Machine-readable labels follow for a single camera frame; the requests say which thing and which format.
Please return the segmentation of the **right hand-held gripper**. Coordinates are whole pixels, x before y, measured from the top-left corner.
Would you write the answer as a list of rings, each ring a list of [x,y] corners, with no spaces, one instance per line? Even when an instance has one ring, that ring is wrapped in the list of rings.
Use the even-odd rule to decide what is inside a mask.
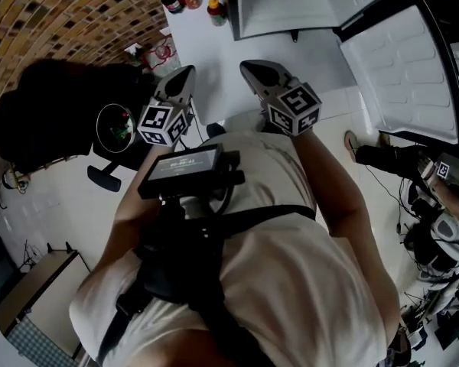
[[[240,73],[261,102],[267,120],[287,135],[300,135],[312,128],[321,113],[321,100],[280,63],[244,60]]]

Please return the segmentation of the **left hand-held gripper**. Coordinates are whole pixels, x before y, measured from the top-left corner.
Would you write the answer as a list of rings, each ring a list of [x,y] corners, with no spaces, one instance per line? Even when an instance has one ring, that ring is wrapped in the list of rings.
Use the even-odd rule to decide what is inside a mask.
[[[150,145],[174,147],[188,130],[194,114],[190,103],[195,89],[196,68],[180,67],[158,83],[149,104],[143,108],[137,131]]]

